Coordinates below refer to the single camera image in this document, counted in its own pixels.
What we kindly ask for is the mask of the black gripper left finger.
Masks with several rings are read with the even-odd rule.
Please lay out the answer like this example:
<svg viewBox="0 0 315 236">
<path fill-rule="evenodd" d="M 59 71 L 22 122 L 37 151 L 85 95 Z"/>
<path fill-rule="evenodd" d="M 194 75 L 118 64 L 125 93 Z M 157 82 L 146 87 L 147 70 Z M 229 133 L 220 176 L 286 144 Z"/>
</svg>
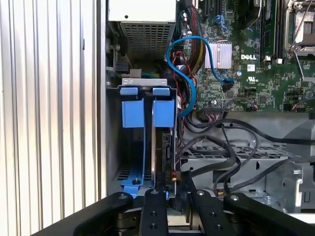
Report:
<svg viewBox="0 0 315 236">
<path fill-rule="evenodd" d="M 116 192 L 38 231 L 37 236 L 166 236 L 165 177 L 156 175 L 154 188 L 133 198 Z"/>
</svg>

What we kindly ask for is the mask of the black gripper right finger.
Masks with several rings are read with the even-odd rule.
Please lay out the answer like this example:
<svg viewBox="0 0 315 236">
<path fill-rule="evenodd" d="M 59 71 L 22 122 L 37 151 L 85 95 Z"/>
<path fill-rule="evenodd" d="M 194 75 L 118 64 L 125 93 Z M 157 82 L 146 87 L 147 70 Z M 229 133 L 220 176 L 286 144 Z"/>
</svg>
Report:
<svg viewBox="0 0 315 236">
<path fill-rule="evenodd" d="M 183 181 L 206 236 L 313 236 L 314 226 L 253 200 L 242 193 L 223 200 L 197 189 L 189 171 Z"/>
</svg>

